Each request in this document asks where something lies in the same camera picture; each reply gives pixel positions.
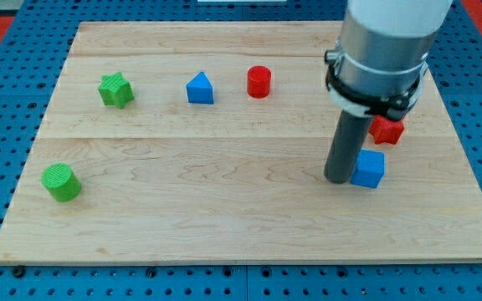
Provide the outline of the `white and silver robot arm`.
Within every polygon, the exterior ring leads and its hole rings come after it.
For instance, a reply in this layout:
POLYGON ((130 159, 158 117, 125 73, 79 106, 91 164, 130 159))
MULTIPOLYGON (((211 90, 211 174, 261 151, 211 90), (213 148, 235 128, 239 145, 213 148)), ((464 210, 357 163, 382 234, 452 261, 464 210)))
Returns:
POLYGON ((331 99, 357 118, 401 120, 417 103, 426 59, 452 0, 349 0, 325 54, 331 99))

